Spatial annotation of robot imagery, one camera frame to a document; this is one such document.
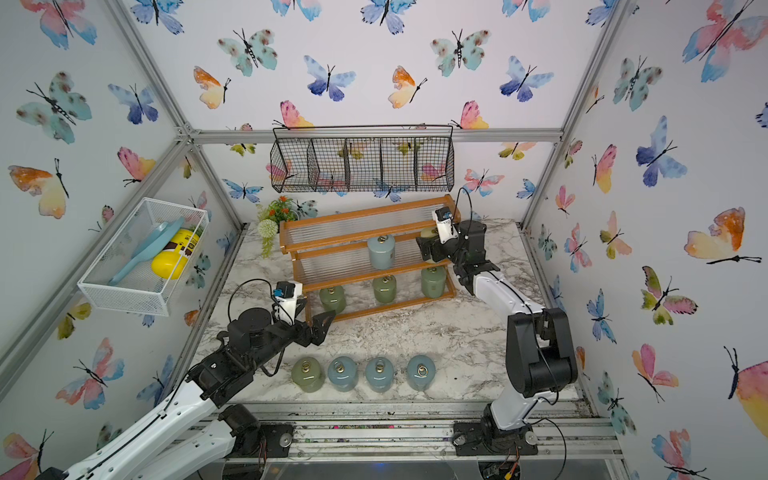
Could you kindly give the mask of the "blue canister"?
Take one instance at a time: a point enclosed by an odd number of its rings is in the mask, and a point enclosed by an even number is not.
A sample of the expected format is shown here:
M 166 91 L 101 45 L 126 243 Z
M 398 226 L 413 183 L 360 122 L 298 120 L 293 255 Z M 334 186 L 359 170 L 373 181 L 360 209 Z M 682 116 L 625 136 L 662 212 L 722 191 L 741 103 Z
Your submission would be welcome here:
M 406 381 L 415 391 L 424 392 L 433 383 L 436 372 L 436 365 L 430 357 L 415 355 L 408 362 Z
M 336 390 L 352 391 L 358 384 L 358 365 L 348 356 L 336 357 L 328 366 L 327 377 Z
M 366 365 L 365 378 L 374 392 L 387 392 L 391 389 L 394 382 L 394 365 L 386 357 L 375 357 Z
M 392 235 L 380 235 L 367 241 L 369 261 L 376 270 L 389 270 L 394 265 L 396 241 Z

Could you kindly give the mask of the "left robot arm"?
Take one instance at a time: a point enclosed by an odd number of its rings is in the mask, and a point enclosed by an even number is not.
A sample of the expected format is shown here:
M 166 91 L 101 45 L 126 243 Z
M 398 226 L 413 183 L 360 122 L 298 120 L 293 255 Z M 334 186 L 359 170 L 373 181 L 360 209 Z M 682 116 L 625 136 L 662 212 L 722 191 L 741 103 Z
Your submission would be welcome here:
M 321 345 L 335 312 L 310 322 L 279 322 L 255 332 L 240 321 L 220 332 L 220 347 L 194 365 L 158 406 L 96 453 L 42 479 L 184 479 L 231 453 L 264 456 L 270 432 L 232 398 L 291 344 Z

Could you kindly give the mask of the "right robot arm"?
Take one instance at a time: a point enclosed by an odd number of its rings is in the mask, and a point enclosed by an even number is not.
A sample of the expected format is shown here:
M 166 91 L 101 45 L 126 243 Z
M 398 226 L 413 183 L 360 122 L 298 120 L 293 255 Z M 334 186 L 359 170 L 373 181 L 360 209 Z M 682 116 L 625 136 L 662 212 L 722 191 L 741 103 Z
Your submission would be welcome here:
M 567 314 L 531 300 L 505 279 L 500 267 L 486 258 L 484 223 L 458 222 L 446 207 L 432 217 L 436 235 L 417 240 L 422 258 L 450 261 L 460 285 L 506 322 L 509 385 L 487 406 L 483 422 L 491 434 L 520 431 L 539 403 L 556 403 L 560 392 L 577 380 Z

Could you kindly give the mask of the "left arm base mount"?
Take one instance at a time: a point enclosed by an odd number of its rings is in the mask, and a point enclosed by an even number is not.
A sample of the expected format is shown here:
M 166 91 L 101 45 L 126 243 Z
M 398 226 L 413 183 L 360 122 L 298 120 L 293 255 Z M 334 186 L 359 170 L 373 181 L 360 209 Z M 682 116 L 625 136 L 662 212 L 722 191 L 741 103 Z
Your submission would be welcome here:
M 295 427 L 290 423 L 264 423 L 244 405 L 226 407 L 217 419 L 226 424 L 234 441 L 226 458 L 287 458 L 293 443 Z

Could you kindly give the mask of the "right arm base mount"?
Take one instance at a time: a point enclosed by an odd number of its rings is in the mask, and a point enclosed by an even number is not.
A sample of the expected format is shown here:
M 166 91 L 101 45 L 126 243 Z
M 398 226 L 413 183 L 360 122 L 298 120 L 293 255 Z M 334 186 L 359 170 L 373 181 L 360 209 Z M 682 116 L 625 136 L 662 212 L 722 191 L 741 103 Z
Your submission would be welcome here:
M 499 430 L 490 419 L 456 422 L 451 445 L 457 456 L 534 456 L 538 440 L 530 425 Z

